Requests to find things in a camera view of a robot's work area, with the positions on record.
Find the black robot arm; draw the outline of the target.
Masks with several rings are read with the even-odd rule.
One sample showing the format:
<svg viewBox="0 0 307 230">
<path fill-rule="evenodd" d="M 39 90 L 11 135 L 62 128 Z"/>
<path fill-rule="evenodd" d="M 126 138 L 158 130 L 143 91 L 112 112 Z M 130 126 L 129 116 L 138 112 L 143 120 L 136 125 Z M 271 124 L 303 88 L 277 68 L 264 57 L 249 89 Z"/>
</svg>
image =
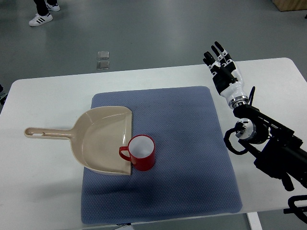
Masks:
<svg viewBox="0 0 307 230">
<path fill-rule="evenodd" d="M 279 179 L 286 191 L 293 191 L 292 178 L 307 185 L 307 153 L 294 131 L 252 106 L 255 88 L 247 100 L 234 101 L 235 126 L 226 131 L 224 143 L 236 155 L 251 153 L 256 168 Z"/>
</svg>

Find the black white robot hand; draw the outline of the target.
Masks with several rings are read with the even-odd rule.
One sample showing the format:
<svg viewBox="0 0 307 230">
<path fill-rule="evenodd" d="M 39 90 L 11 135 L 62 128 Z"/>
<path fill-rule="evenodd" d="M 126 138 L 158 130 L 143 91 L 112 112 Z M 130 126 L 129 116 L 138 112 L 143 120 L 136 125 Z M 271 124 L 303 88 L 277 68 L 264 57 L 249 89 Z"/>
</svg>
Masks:
<svg viewBox="0 0 307 230">
<path fill-rule="evenodd" d="M 226 99 L 231 109 L 248 104 L 249 98 L 244 92 L 244 80 L 236 62 L 219 42 L 215 41 L 211 49 L 216 57 L 207 51 L 204 53 L 203 62 L 213 76 L 218 94 Z"/>
</svg>

